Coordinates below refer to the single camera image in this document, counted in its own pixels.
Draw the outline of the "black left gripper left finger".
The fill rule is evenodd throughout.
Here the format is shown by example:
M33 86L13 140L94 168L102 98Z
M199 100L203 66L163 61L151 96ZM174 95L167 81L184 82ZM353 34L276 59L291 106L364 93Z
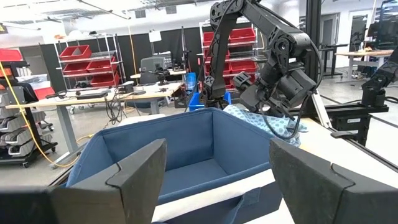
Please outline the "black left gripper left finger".
M165 139L156 139L50 201L58 224L150 224L164 179Z

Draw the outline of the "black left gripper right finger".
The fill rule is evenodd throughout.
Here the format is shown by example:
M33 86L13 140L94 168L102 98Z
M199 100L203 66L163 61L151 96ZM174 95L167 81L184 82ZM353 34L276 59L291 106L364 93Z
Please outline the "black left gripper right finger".
M398 224L398 189L280 139L272 172L295 224Z

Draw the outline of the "navy white striped fabric basket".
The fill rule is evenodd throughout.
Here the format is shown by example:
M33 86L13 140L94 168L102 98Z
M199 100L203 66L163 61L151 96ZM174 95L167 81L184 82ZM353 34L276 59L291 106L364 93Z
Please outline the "navy white striped fabric basket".
M74 165L76 183L156 139L167 143L155 224L244 224L279 209L271 136L218 109L203 109L96 133Z

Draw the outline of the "blue plastic bin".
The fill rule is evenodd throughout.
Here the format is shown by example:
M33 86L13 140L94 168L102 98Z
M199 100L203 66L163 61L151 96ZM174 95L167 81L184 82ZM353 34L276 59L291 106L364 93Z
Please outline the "blue plastic bin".
M199 110L205 107L205 105L203 103L200 103L200 93L194 93L190 102L189 102L189 106L188 109L189 111L195 111L195 110ZM230 105L232 103L231 100L231 93L230 92L226 92L224 94L224 99L228 102L228 104Z

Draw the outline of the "teal patterned cloth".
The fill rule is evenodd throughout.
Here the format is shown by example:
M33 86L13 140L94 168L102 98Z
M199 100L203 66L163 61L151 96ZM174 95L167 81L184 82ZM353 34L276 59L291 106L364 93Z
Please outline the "teal patterned cloth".
M284 141L294 146L301 145L300 133L308 132L306 125L304 125L302 122L299 122L297 132L295 135L293 135L296 127L296 121L287 117L278 118L274 116L251 113L234 105L228 105L223 111L243 121L246 121L247 123L250 123L275 137L279 138L282 136L284 137Z

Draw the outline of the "black labelled box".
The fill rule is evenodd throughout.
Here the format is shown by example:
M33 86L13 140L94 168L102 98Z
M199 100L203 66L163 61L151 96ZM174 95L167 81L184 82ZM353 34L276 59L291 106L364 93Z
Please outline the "black labelled box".
M337 131L347 131L353 135L353 139L365 146L368 138L371 115L361 114L359 116L339 116L332 119L332 126Z

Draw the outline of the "distant wooden desk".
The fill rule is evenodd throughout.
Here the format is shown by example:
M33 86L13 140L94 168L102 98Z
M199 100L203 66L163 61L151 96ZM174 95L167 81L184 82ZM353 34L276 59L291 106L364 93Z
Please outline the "distant wooden desk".
M391 56L392 53L393 50L372 50L372 51L335 53L335 56L345 56L349 58L347 80L338 81L338 83L358 82L357 79L352 78L354 65L379 68L384 64L384 60L389 56ZM378 58L378 61L377 62L357 61L354 60L355 57L375 57Z

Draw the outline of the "blue water jug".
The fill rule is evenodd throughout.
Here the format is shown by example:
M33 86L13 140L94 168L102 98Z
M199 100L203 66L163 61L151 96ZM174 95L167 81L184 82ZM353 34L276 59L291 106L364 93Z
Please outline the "blue water jug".
M185 74L185 84L186 89L193 91L195 85L197 84L197 76L195 72L190 72Z

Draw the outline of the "wooden desk with grey legs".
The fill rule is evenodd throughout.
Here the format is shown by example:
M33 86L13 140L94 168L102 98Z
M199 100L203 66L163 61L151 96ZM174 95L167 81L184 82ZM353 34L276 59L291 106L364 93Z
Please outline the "wooden desk with grey legs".
M67 97L65 99L60 98L50 98L43 99L37 102L22 104L19 105L16 102L7 105L7 109L19 109L21 111L27 111L29 108L43 108L43 107L55 107L57 110L58 118L62 127L63 137L65 138L65 142L67 144L68 152L61 155L57 160L50 161L50 167L68 167L72 165L77 160L77 154L81 151L81 148L78 147L77 141L75 138L75 133L73 132L72 124L70 121L69 113L67 111L67 106L71 105L85 105L88 103L110 103L112 101L126 101L126 100L149 100L150 101L150 109L152 114L159 113L159 106L157 104L157 100L159 98L166 98L168 96L172 96L174 93L180 89L182 86L181 82L177 83L169 83L163 86L155 85L147 85L147 86L139 86L138 90L144 90L145 93L141 95L137 95L134 93L118 93L114 89L108 90L108 95L101 98L91 98L91 99L82 99L79 100L77 97L73 96L72 93L67 93Z

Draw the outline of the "black cart with grey bins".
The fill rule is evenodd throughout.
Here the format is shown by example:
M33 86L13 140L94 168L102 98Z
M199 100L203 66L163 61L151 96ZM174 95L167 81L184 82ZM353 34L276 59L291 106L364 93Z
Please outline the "black cart with grey bins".
M0 164L20 164L28 168L41 154L56 151L52 141L53 124L46 113L36 108L20 112L7 109L14 102L28 104L38 101L31 85L10 78L0 78Z

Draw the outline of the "grey office chair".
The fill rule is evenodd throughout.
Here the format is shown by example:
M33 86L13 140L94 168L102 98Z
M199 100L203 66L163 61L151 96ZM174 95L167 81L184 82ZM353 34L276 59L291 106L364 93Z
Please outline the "grey office chair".
M148 57L141 60L140 84L150 84L165 78L169 71L165 68L164 57Z

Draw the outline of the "white paper sign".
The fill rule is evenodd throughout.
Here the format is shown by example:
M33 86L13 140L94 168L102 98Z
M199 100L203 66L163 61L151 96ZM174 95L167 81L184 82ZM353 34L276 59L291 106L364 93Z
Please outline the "white paper sign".
M154 42L159 42L162 40L162 36L159 30L151 30L149 33L149 42L154 43Z

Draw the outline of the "black aluminium frame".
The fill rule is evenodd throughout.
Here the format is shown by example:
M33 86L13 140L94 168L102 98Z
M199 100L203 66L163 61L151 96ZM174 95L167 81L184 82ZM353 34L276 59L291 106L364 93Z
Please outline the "black aluminium frame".
M320 36L320 16L321 16L321 0L305 0L306 1L306 30L305 32L312 38L314 42ZM345 136L338 136L338 131L333 128L328 122L332 118L339 118L345 116L353 116L355 118L366 118L367 121L360 125L361 130L366 130L369 126L372 113L382 113L389 110L388 106L380 107L366 107L361 104L339 104L325 106L319 94L313 95L307 103L304 104L304 118L318 119L319 121L326 121L326 128L331 131L330 139L340 139L352 144L355 148L367 154L372 160L388 167L394 172L398 173L398 166L383 158L379 154L371 151L356 141L355 135L346 133Z

